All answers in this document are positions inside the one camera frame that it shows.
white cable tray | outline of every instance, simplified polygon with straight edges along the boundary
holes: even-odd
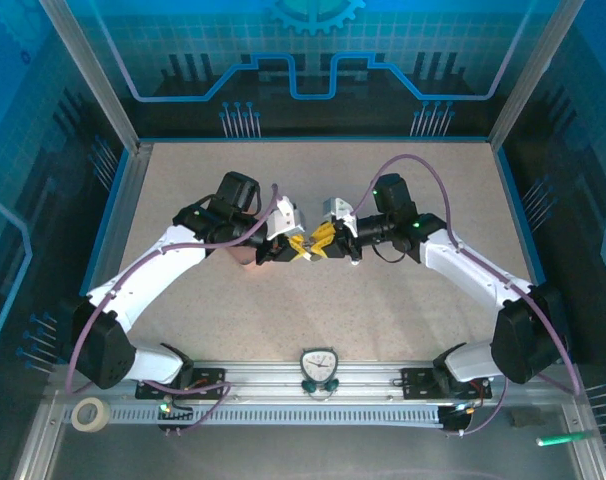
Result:
[[[211,405],[186,406],[192,412],[163,414],[157,404],[110,406],[111,425],[191,425]],[[64,421],[71,423],[72,407]],[[206,421],[208,425],[360,425],[441,428],[438,407],[433,405],[223,405]]]

roll of tape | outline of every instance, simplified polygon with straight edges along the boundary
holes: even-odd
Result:
[[[84,398],[72,410],[72,426],[79,432],[98,432],[109,421],[110,406],[96,397]]]

green marker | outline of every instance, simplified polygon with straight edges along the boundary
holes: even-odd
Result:
[[[560,445],[562,443],[576,442],[592,437],[592,432],[575,432],[565,435],[556,435],[553,437],[539,437],[536,439],[536,444],[539,447],[549,447],[550,445]]]

black mounting plate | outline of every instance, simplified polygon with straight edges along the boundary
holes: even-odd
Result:
[[[195,368],[192,370],[191,388],[206,387],[217,382],[225,381],[224,368]],[[195,393],[193,395],[180,395],[178,400],[218,400],[223,396],[225,387],[214,388],[204,393]],[[162,400],[167,393],[161,392],[154,387],[139,383],[136,387],[135,398],[138,400]]]
[[[401,385],[404,400],[440,400],[452,398],[446,395],[434,378],[432,368],[402,368]],[[470,385],[470,388],[456,395],[459,400],[474,400],[479,398],[479,392]],[[492,398],[492,387],[484,387],[483,398]]]

masking tape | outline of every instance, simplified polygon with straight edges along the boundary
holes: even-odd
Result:
[[[86,423],[79,419],[79,413],[83,407],[93,406],[96,408],[96,416],[92,421]],[[110,406],[96,397],[87,397],[81,400],[72,410],[72,426],[79,432],[94,433],[101,430],[110,421]]]

